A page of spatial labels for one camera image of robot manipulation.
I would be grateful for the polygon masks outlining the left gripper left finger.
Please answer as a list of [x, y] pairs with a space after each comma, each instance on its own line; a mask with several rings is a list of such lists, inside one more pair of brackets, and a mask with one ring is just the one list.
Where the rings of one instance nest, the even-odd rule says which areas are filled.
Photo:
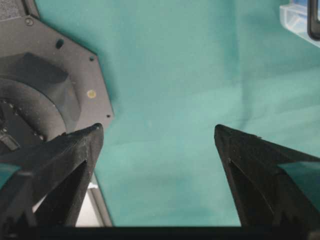
[[100, 123], [0, 157], [13, 173], [0, 189], [0, 226], [74, 227], [104, 142]]

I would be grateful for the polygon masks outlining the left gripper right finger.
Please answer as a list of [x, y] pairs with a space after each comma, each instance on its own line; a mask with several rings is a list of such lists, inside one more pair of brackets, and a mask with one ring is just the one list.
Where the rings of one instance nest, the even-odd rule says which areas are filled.
[[320, 211], [283, 169], [318, 164], [318, 157], [221, 124], [214, 128], [214, 142], [243, 227], [284, 221], [320, 226]]

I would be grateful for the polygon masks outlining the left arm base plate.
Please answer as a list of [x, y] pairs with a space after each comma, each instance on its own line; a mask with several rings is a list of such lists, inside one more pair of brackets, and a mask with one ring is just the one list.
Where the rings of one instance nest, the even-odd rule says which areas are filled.
[[97, 55], [43, 23], [33, 0], [1, 1], [0, 153], [113, 119]]

